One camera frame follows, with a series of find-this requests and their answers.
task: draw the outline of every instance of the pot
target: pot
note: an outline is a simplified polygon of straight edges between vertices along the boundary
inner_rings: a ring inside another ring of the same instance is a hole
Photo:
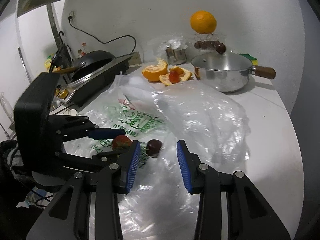
[[[270,67],[252,65],[244,56],[228,52],[209,52],[191,60],[197,80],[223,93],[242,89],[249,82],[249,74],[274,79],[276,71]]]

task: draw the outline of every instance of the gray wall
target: gray wall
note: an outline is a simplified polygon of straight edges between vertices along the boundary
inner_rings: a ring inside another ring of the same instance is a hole
[[[320,22],[306,0],[299,0],[305,30],[304,68],[291,113],[304,169],[305,194],[299,229],[320,207]]]

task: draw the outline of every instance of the peeled orange rind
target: peeled orange rind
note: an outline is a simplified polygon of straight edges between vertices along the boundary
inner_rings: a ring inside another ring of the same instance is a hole
[[[158,59],[158,65],[150,65],[142,70],[142,75],[151,82],[160,81],[160,76],[168,72],[168,64],[163,59]]]
[[[182,67],[170,68],[170,71],[173,71],[173,70],[178,72],[178,74],[180,76],[180,82],[187,81],[192,76],[192,73],[189,70],[186,70],[185,68],[182,68]],[[166,86],[174,85],[170,82],[169,75],[170,75],[170,73],[160,76],[161,83],[165,84]]]

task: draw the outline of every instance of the strawberry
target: strawberry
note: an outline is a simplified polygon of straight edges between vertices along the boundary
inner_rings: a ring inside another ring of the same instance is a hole
[[[112,150],[125,150],[130,148],[132,141],[125,135],[118,135],[112,141]]]
[[[175,71],[175,70],[170,71],[169,81],[172,84],[178,83],[180,81],[180,77],[179,77],[179,74],[177,71]]]

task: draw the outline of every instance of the pot lid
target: pot lid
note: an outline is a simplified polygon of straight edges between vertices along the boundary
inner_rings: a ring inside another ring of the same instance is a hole
[[[232,52],[218,54],[215,51],[194,57],[191,64],[194,67],[215,71],[239,71],[252,67],[251,60],[246,57]]]

